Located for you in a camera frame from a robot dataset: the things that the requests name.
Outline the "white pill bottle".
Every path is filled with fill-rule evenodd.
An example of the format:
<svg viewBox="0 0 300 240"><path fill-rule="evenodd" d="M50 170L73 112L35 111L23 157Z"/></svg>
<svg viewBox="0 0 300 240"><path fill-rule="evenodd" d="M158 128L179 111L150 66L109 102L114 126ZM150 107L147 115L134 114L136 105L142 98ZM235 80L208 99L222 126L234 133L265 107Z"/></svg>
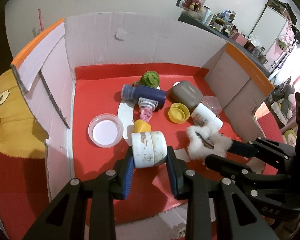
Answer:
<svg viewBox="0 0 300 240"><path fill-rule="evenodd" d="M199 103L196 108L191 113L190 117L193 119L194 123L199 126L212 125L219 131L223 122L204 104Z"/></svg>

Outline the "white jar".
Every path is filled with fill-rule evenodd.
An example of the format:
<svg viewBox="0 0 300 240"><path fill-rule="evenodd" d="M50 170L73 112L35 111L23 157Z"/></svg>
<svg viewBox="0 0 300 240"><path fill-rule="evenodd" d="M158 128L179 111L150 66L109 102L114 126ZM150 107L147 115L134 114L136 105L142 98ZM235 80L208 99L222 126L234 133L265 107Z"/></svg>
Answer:
<svg viewBox="0 0 300 240"><path fill-rule="evenodd" d="M132 133L135 168L159 166L166 162L167 144L161 131Z"/></svg>

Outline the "pink yellow toy figure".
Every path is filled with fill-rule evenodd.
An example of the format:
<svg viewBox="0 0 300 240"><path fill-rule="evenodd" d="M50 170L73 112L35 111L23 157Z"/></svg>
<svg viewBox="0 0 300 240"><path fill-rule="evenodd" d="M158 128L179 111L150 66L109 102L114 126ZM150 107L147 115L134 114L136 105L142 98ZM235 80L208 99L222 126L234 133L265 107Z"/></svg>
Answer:
<svg viewBox="0 0 300 240"><path fill-rule="evenodd" d="M134 122L133 133L150 132L152 130L149 121L156 110L158 103L154 100L139 98L139 119Z"/></svg>

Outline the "red knitted cloth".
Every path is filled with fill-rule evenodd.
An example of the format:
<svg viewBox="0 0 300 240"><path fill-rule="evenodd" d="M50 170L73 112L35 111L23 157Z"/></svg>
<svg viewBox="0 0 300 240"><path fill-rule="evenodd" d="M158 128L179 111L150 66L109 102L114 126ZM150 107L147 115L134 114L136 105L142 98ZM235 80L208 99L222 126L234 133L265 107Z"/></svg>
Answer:
<svg viewBox="0 0 300 240"><path fill-rule="evenodd" d="M0 153L0 218L9 239L22 239L48 204L45 160Z"/></svg>

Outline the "small clear plastic box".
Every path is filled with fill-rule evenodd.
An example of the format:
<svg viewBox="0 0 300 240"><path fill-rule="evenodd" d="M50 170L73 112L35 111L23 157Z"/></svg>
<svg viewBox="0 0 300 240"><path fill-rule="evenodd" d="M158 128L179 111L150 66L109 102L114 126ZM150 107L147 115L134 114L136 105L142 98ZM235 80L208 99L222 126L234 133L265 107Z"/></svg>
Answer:
<svg viewBox="0 0 300 240"><path fill-rule="evenodd" d="M215 115L219 115L222 111L221 104L215 96L203 96L202 104L215 113Z"/></svg>

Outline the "clear plastic lid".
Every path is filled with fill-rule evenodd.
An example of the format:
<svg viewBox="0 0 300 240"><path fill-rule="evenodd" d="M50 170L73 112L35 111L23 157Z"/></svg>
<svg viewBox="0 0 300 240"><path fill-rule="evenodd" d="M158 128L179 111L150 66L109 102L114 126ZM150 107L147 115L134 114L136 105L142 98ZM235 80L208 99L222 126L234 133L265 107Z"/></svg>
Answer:
<svg viewBox="0 0 300 240"><path fill-rule="evenodd" d="M114 147L123 136L123 123L116 115L100 114L91 120L88 126L88 135L98 147Z"/></svg>

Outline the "wooden table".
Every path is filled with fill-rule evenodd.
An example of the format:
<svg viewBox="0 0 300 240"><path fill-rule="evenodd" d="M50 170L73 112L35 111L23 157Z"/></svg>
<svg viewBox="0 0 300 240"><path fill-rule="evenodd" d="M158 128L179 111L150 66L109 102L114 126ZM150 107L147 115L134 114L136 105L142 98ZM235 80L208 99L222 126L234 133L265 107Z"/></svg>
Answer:
<svg viewBox="0 0 300 240"><path fill-rule="evenodd" d="M0 76L0 94L10 91L0 105L0 153L10 157L44 159L47 133L35 120L11 70Z"/></svg>

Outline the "grey rounded case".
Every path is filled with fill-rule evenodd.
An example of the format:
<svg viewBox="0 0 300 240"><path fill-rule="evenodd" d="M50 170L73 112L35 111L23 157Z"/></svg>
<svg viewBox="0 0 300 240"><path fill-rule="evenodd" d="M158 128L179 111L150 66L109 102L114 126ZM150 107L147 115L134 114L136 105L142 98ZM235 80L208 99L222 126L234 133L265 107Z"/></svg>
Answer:
<svg viewBox="0 0 300 240"><path fill-rule="evenodd" d="M203 99L202 92L189 81L180 81L173 86L170 91L171 98L178 103L182 103L189 110L196 108Z"/></svg>

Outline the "yellow bottle cap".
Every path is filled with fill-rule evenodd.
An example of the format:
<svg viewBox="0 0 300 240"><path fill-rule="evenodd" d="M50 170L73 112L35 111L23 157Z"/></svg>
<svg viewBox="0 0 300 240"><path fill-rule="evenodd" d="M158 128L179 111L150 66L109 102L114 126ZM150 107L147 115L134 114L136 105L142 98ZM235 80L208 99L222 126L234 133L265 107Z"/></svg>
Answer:
<svg viewBox="0 0 300 240"><path fill-rule="evenodd" d="M183 124L190 117L189 109L182 103L173 103L168 111L169 119L175 124Z"/></svg>

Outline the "dark cloth covered table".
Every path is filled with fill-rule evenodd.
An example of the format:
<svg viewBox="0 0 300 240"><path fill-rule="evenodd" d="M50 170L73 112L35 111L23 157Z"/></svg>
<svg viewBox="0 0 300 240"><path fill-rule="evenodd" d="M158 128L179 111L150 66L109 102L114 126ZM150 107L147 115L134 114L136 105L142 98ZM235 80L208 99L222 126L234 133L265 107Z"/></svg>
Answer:
<svg viewBox="0 0 300 240"><path fill-rule="evenodd" d="M262 73L267 78L270 77L270 72L265 68L265 66L254 55L252 55L249 51L247 51L243 46L241 46L240 44L238 44L234 40L226 37L225 35L223 35L220 32L214 30L213 28L208 27L208 26L200 23L198 20L196 20L195 18L191 17L188 14L182 13L179 16L178 21L184 22L184 23L190 24L192 26L195 26L197 28L200 28L200 29L203 29L205 31L208 31L208 32L210 32L210 33L212 33L212 34L214 34L214 35L216 35L216 36L224 39L226 42L231 43L236 48L238 48L245 56L247 56L251 61L253 61L253 63L258 66L258 68L262 71Z"/></svg>

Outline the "red paper liner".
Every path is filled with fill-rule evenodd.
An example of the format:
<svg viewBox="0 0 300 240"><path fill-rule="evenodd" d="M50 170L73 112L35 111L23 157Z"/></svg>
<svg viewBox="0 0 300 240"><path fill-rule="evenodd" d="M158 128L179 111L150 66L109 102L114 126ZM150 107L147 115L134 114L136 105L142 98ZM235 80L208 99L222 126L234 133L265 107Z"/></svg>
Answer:
<svg viewBox="0 0 300 240"><path fill-rule="evenodd" d="M186 156L189 138L188 119L172 122L168 111L172 100L155 112L149 122L139 120L139 107L122 102L121 90L148 70L158 72L162 90L178 81L189 81L211 95L205 81L207 69L179 64L107 64L77 67L74 100L73 154L75 175L86 181L114 167L129 147L139 146L147 166L138 164L133 173L130 193L125 200L114 201L116 224L135 222L171 210L181 204L172 194L168 171L158 150L172 147Z"/></svg>

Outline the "white board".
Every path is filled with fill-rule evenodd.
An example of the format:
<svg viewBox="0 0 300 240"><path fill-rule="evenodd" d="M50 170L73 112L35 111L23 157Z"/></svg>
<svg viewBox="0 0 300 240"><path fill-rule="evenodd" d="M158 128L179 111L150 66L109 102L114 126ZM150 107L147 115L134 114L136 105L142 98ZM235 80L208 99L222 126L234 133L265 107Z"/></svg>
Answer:
<svg viewBox="0 0 300 240"><path fill-rule="evenodd" d="M287 23L287 19L269 6L265 6L262 14L249 34L249 38L256 46L264 47L265 53L271 48L282 29Z"/></svg>

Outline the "green fuzzy ball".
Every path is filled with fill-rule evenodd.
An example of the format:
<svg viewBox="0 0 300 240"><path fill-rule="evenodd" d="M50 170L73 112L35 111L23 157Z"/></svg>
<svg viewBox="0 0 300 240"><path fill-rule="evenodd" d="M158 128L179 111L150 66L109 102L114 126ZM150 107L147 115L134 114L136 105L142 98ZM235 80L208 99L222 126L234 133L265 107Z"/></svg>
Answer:
<svg viewBox="0 0 300 240"><path fill-rule="evenodd" d="M155 71L147 71L138 81L135 81L132 86L147 86L151 88L157 88L160 84L159 74Z"/></svg>

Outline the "pink rabbit plush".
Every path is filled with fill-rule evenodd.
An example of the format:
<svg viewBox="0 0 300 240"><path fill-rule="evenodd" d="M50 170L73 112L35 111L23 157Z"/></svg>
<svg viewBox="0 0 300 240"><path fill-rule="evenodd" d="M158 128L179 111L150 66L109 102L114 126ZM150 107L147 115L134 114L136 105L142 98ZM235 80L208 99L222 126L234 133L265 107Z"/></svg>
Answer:
<svg viewBox="0 0 300 240"><path fill-rule="evenodd" d="M191 11L198 11L202 7L202 0L186 0L183 7Z"/></svg>

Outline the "pink stick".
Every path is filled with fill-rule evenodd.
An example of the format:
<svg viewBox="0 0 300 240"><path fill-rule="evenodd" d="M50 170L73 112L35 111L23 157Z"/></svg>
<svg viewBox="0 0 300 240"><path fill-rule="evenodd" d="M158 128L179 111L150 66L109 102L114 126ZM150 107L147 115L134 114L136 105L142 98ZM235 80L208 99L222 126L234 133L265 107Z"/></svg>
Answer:
<svg viewBox="0 0 300 240"><path fill-rule="evenodd" d="M45 28L44 28L44 22L42 17L42 11L40 8L38 8L38 17L39 17L40 31L43 32Z"/></svg>

